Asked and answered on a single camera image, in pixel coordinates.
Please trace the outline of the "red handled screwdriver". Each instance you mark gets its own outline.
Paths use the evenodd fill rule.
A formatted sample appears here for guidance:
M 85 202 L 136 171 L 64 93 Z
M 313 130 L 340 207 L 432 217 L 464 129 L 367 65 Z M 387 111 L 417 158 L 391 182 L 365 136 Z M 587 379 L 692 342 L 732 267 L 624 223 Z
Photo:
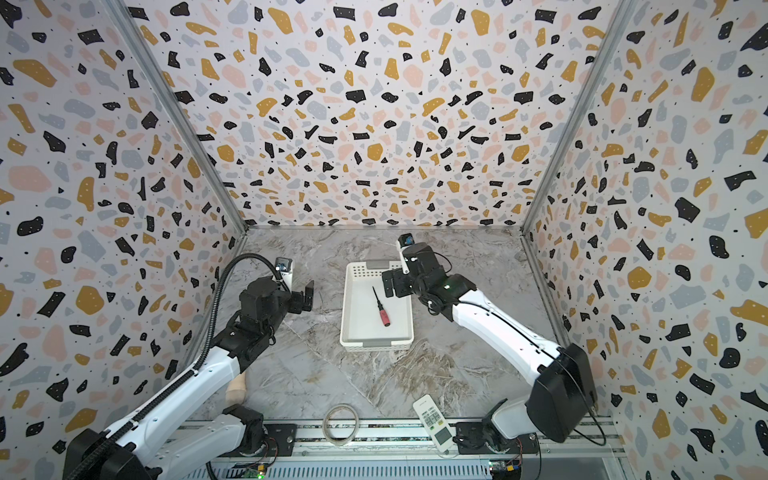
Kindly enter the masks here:
M 376 305 L 377 305 L 377 309 L 378 309 L 378 313 L 379 313 L 379 317 L 381 319 L 381 322 L 382 322 L 384 327 L 390 327 L 391 326 L 390 317 L 389 317 L 389 315 L 388 315 L 388 313 L 387 313 L 387 311 L 386 311 L 382 301 L 380 300 L 380 298 L 378 296 L 376 288 L 373 287 L 372 291 L 373 291 L 373 294 L 374 294 L 374 298 L 376 300 Z

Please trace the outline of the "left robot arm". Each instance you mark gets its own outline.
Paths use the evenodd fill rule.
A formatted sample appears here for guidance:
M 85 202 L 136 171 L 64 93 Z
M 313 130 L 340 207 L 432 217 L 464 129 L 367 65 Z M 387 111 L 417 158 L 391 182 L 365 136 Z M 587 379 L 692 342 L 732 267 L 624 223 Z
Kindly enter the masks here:
M 285 291 L 262 277 L 241 292 L 240 310 L 219 332 L 206 360 L 187 368 L 136 411 L 97 433 L 87 429 L 67 447 L 66 479 L 179 479 L 225 453 L 268 448 L 261 413 L 225 408 L 179 438 L 178 428 L 209 397 L 241 375 L 270 346 L 289 313 L 311 311 L 314 285 Z

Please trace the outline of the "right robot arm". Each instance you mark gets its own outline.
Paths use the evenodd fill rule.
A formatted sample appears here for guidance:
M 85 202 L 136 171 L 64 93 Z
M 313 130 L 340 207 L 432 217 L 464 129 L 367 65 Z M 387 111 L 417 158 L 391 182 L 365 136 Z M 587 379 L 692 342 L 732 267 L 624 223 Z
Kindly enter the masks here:
M 460 274 L 449 274 L 426 243 L 409 233 L 398 240 L 401 266 L 383 274 L 387 297 L 413 296 L 433 316 L 443 316 L 484 340 L 530 386 L 526 399 L 501 401 L 490 412 L 491 431 L 504 439 L 541 434 L 563 443 L 597 401 L 587 353 L 535 333 L 497 307 Z

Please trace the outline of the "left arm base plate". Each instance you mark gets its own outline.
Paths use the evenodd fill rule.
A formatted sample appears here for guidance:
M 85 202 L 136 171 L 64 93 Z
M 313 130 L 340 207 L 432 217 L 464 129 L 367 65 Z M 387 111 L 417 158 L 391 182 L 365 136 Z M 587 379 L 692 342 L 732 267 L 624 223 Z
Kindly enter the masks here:
M 290 457 L 297 439 L 298 425 L 267 423 L 247 427 L 237 453 L 255 459 Z

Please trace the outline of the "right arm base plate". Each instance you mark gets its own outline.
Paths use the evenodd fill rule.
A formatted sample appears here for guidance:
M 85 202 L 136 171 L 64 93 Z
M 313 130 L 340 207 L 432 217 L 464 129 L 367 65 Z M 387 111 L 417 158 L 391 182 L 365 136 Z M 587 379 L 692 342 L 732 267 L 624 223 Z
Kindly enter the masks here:
M 508 439 L 492 424 L 481 421 L 457 422 L 455 430 L 453 439 L 461 455 L 527 455 L 540 451 L 532 434 Z

